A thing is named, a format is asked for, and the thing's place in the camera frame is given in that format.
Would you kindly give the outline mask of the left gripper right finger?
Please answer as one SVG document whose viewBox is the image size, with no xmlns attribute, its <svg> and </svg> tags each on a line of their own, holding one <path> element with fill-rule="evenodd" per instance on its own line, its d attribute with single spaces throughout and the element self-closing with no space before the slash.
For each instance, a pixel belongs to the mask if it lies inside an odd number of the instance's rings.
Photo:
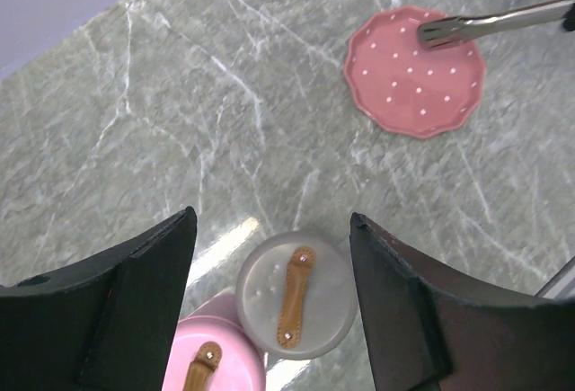
<svg viewBox="0 0 575 391">
<path fill-rule="evenodd" d="M 349 245 L 376 389 L 573 389 L 572 299 L 473 278 L 359 213 Z"/>
</svg>

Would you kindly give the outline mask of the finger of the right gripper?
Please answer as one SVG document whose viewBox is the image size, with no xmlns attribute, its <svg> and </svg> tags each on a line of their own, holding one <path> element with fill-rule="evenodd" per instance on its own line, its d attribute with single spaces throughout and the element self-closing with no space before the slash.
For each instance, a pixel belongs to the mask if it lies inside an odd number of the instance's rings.
<svg viewBox="0 0 575 391">
<path fill-rule="evenodd" d="M 572 2 L 570 9 L 562 17 L 562 28 L 564 31 L 575 31 L 575 2 Z"/>
</svg>

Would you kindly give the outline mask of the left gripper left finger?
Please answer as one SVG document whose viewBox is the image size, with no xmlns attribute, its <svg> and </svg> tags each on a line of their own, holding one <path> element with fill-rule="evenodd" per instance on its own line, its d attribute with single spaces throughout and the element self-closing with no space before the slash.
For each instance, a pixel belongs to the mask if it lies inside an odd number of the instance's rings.
<svg viewBox="0 0 575 391">
<path fill-rule="evenodd" d="M 197 237 L 187 207 L 1 289 L 3 390 L 159 390 Z"/>
</svg>

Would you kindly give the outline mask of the metal tongs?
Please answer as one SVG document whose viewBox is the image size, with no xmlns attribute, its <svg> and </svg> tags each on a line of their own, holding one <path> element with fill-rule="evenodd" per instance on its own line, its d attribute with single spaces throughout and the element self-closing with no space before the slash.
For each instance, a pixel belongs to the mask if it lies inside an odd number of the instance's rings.
<svg viewBox="0 0 575 391">
<path fill-rule="evenodd" d="M 447 17 L 420 24 L 417 37 L 426 49 L 447 49 L 499 32 L 564 20 L 573 6 L 574 0 L 552 0 L 502 13 Z"/>
</svg>

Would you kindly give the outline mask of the pink round lid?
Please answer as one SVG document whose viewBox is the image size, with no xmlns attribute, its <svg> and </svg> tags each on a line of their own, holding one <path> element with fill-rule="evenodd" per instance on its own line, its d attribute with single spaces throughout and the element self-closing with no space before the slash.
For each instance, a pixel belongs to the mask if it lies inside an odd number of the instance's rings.
<svg viewBox="0 0 575 391">
<path fill-rule="evenodd" d="M 163 391 L 264 391 L 263 353 L 241 327 L 235 295 L 222 292 L 176 326 Z"/>
</svg>

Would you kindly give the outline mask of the grey round lid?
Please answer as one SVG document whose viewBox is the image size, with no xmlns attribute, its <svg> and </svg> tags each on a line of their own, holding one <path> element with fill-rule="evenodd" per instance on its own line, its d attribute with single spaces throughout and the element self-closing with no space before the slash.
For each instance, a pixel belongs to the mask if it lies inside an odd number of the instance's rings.
<svg viewBox="0 0 575 391">
<path fill-rule="evenodd" d="M 332 351 L 358 311 L 350 254 L 305 231 L 258 244 L 239 271 L 235 296 L 248 337 L 284 360 L 312 360 Z"/>
</svg>

